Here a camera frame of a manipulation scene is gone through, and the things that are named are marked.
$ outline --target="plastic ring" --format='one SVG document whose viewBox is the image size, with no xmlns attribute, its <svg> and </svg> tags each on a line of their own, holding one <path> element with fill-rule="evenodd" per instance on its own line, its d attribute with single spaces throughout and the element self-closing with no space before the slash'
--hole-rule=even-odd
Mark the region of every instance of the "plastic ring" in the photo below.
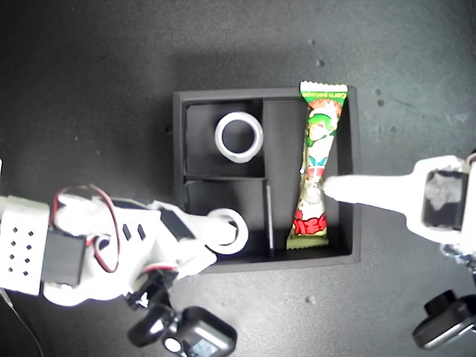
<svg viewBox="0 0 476 357">
<path fill-rule="evenodd" d="M 230 244 L 207 244 L 208 248 L 215 251 L 218 254 L 235 254 L 241 251 L 248 241 L 248 226 L 241 215 L 235 210 L 228 208 L 219 208 L 218 210 L 212 210 L 209 217 L 216 217 L 224 219 L 226 222 L 234 222 L 237 225 L 237 236 L 235 240 Z"/>
<path fill-rule="evenodd" d="M 225 130 L 225 127 L 232 121 L 242 121 L 247 123 L 253 129 L 253 144 L 245 152 L 231 152 L 223 143 L 223 131 Z M 250 161 L 261 150 L 261 147 L 263 146 L 263 128 L 261 127 L 260 122 L 251 114 L 245 112 L 228 113 L 220 120 L 220 122 L 218 122 L 218 125 L 216 126 L 215 144 L 222 155 L 228 160 L 231 160 L 237 164 L 244 164 L 245 162 Z"/>
</svg>

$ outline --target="dark gray table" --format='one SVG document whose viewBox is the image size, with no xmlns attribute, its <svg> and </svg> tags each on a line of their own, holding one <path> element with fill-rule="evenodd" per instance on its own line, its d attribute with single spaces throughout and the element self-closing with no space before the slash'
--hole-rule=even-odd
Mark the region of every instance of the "dark gray table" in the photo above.
<svg viewBox="0 0 476 357">
<path fill-rule="evenodd" d="M 473 1 L 18 1 L 0 4 L 3 194 L 48 201 L 93 181 L 116 196 L 172 197 L 171 96 L 176 90 L 296 86 L 358 89 L 362 169 L 398 174 L 476 147 Z M 236 356 L 429 356 L 411 331 L 445 289 L 474 291 L 456 266 L 365 208 L 361 262 L 205 275 L 174 288 L 239 330 Z M 307 303 L 313 295 L 317 303 Z M 122 300 L 75 309 L 14 295 L 47 356 L 157 356 L 126 331 Z M 33 345 L 0 307 L 0 348 Z M 432 356 L 476 356 L 476 337 Z"/>
</svg>

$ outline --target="red wire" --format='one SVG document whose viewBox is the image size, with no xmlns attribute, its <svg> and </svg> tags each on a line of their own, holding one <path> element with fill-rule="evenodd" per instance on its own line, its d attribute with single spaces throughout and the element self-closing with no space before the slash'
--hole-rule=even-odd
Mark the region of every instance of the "red wire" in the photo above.
<svg viewBox="0 0 476 357">
<path fill-rule="evenodd" d="M 87 190 L 88 188 L 91 188 L 92 190 L 95 190 L 97 193 L 99 193 L 99 196 L 104 200 L 104 202 L 106 203 L 106 206 L 107 208 L 109 209 L 109 212 L 111 213 L 111 217 L 112 217 L 112 221 L 114 222 L 114 230 L 115 230 L 115 233 L 116 233 L 116 239 L 118 241 L 118 259 L 116 261 L 116 265 L 114 267 L 114 269 L 110 269 L 108 267 L 108 265 L 106 264 L 106 262 L 104 262 L 104 259 L 100 256 L 100 252 L 97 250 L 96 246 L 93 244 L 93 248 L 94 248 L 94 257 L 96 258 L 97 262 L 99 263 L 99 265 L 101 266 L 101 268 L 107 272 L 107 273 L 115 273 L 117 270 L 118 270 L 118 267 L 119 267 L 119 254 L 120 254 L 120 235 L 119 235 L 119 228 L 118 228 L 118 221 L 116 220 L 116 216 L 114 214 L 114 203 L 112 202 L 111 198 L 107 195 L 107 193 L 105 193 L 103 190 L 101 190 L 99 187 L 93 185 L 93 184 L 90 184 L 89 186 L 76 186 L 76 187 L 67 187 L 67 188 L 64 188 L 64 189 L 61 189 L 61 190 L 58 190 L 54 197 L 53 197 L 53 204 L 52 204 L 52 209 L 51 209 L 51 215 L 50 215 L 50 225 L 52 225 L 54 223 L 54 217 L 56 216 L 57 214 L 57 211 L 58 211 L 58 196 L 61 194 L 61 193 L 64 193 L 65 191 L 71 189 L 71 188 L 77 188 L 77 189 L 81 189 L 81 190 Z M 90 246 L 94 240 L 97 238 L 98 236 L 94 236 L 92 239 L 88 240 L 86 242 L 86 246 Z"/>
<path fill-rule="evenodd" d="M 151 266 L 150 268 L 146 268 L 142 271 L 142 274 L 149 273 L 155 270 L 175 270 L 175 266 Z"/>
<path fill-rule="evenodd" d="M 103 258 L 100 256 L 99 251 L 97 250 L 96 246 L 94 245 L 94 256 L 96 257 L 97 262 L 103 268 L 103 270 L 107 273 L 115 273 L 118 268 L 119 268 L 119 255 L 120 255 L 120 235 L 119 235 L 119 228 L 118 228 L 118 221 L 116 220 L 116 215 L 114 214 L 114 203 L 112 202 L 111 198 L 105 193 L 103 190 L 101 190 L 99 187 L 90 184 L 90 188 L 93 190 L 97 191 L 99 193 L 99 196 L 104 200 L 106 203 L 107 208 L 109 209 L 109 212 L 111 213 L 112 221 L 114 222 L 114 230 L 116 233 L 116 239 L 118 240 L 118 259 L 116 261 L 116 265 L 114 269 L 110 269 L 106 262 L 104 262 Z"/>
</svg>

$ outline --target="cable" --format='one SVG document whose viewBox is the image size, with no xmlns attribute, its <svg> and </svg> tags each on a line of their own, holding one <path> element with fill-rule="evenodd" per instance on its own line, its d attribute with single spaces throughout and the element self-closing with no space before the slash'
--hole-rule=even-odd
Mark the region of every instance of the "cable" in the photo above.
<svg viewBox="0 0 476 357">
<path fill-rule="evenodd" d="M 153 263 L 146 266 L 142 270 L 142 274 L 150 273 L 155 270 L 175 270 L 176 268 L 177 265 L 172 263 Z"/>
<path fill-rule="evenodd" d="M 99 237 L 100 235 L 98 235 L 98 234 L 90 235 L 89 238 L 86 240 L 86 245 L 87 246 L 90 246 L 90 245 L 93 246 L 94 257 L 96 258 L 96 261 L 98 262 L 100 267 L 106 273 L 115 273 L 118 270 L 118 267 L 119 267 L 119 255 L 120 255 L 120 235 L 119 235 L 118 221 L 116 220 L 116 216 L 115 216 L 115 213 L 114 213 L 114 203 L 112 202 L 111 198 L 107 195 L 107 193 L 104 192 L 103 190 L 101 190 L 98 186 L 96 186 L 94 184 L 89 184 L 89 185 L 81 185 L 81 186 L 69 186 L 69 187 L 63 188 L 61 190 L 58 190 L 55 193 L 54 198 L 53 198 L 52 210 L 51 210 L 51 215 L 50 215 L 50 225 L 54 224 L 54 217 L 56 216 L 56 213 L 58 211 L 58 206 L 59 206 L 58 198 L 59 198 L 60 194 L 66 192 L 67 190 L 71 190 L 71 189 L 78 189 L 78 190 L 92 189 L 92 190 L 96 191 L 99 194 L 99 196 L 103 199 L 107 208 L 109 209 L 109 212 L 111 213 L 112 221 L 114 222 L 114 230 L 115 230 L 116 239 L 117 239 L 117 243 L 118 243 L 118 255 L 117 255 L 117 260 L 116 260 L 115 267 L 113 269 L 109 268 L 109 266 L 106 264 L 104 259 L 101 257 L 100 251 L 97 248 L 97 246 L 95 244 L 92 244 L 92 243 L 94 243 L 96 238 Z"/>
<path fill-rule="evenodd" d="M 0 289 L 0 295 L 3 297 L 5 300 L 5 303 L 8 305 L 8 307 L 11 308 L 15 316 L 19 319 L 20 323 L 23 325 L 23 327 L 28 331 L 30 334 L 31 338 L 33 339 L 35 343 L 36 350 L 38 351 L 39 357 L 45 357 L 45 354 L 43 353 L 43 348 L 42 345 L 39 343 L 39 339 L 36 336 L 35 332 L 33 329 L 31 329 L 28 324 L 23 320 L 23 318 L 20 316 L 20 314 L 16 311 L 15 307 L 13 306 L 12 300 L 8 297 L 7 292 L 3 289 Z"/>
<path fill-rule="evenodd" d="M 466 162 L 471 165 L 476 160 L 476 152 L 473 152 L 470 156 L 466 158 Z"/>
</svg>

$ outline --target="green wrapper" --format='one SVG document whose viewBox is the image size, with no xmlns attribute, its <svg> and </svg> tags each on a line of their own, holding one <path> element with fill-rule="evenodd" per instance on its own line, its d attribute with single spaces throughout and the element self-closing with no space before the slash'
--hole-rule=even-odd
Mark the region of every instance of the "green wrapper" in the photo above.
<svg viewBox="0 0 476 357">
<path fill-rule="evenodd" d="M 300 195 L 287 249 L 327 245 L 322 199 L 322 176 L 334 141 L 347 86 L 301 82 L 300 93 L 309 104 L 304 138 Z"/>
</svg>

